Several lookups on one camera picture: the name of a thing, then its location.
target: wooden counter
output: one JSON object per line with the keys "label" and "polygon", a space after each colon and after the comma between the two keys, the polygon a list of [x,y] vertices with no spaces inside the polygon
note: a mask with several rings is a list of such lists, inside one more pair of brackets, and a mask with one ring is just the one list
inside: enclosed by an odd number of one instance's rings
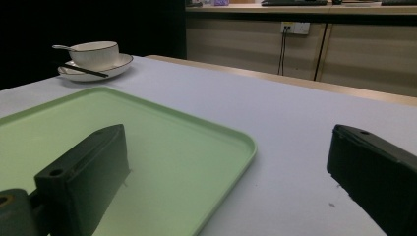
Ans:
{"label": "wooden counter", "polygon": [[417,6],[381,6],[381,2],[350,2],[333,6],[263,7],[254,4],[187,8],[187,18],[249,21],[417,26]]}

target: beige wall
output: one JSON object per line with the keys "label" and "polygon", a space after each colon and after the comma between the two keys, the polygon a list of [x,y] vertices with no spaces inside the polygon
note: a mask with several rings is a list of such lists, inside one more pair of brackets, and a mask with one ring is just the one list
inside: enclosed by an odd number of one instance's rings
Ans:
{"label": "beige wall", "polygon": [[417,96],[417,28],[333,25],[321,81]]}
{"label": "beige wall", "polygon": [[[305,80],[314,70],[323,25],[288,35],[284,75]],[[329,25],[318,81],[417,97],[417,27]],[[276,74],[280,22],[187,19],[188,59]]]}
{"label": "beige wall", "polygon": [[[284,75],[311,80],[321,25],[309,35],[288,35]],[[187,58],[276,74],[281,50],[279,22],[187,20]]]}

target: cup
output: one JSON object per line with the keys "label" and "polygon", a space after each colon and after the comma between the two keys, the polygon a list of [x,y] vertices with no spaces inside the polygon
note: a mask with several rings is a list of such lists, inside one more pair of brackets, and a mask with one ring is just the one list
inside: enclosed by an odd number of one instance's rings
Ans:
{"label": "cup", "polygon": [[111,69],[119,58],[119,45],[114,41],[96,41],[71,46],[69,51],[73,62],[92,71]]}

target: table surface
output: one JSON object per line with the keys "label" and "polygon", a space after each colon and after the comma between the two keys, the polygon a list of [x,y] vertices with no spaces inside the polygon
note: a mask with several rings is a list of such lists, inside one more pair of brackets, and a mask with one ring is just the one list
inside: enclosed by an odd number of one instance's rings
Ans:
{"label": "table surface", "polygon": [[0,117],[97,86],[244,131],[257,142],[254,162],[200,235],[385,235],[326,171],[332,128],[361,128],[417,153],[417,98],[158,56],[135,56],[114,79],[57,77],[2,90]]}

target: black wall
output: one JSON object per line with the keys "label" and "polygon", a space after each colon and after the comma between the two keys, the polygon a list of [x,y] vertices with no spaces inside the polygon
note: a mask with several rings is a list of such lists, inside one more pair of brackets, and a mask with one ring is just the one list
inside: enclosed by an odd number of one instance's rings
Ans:
{"label": "black wall", "polygon": [[186,58],[184,0],[12,0],[0,4],[0,89],[58,75],[54,44],[112,40],[121,53]]}

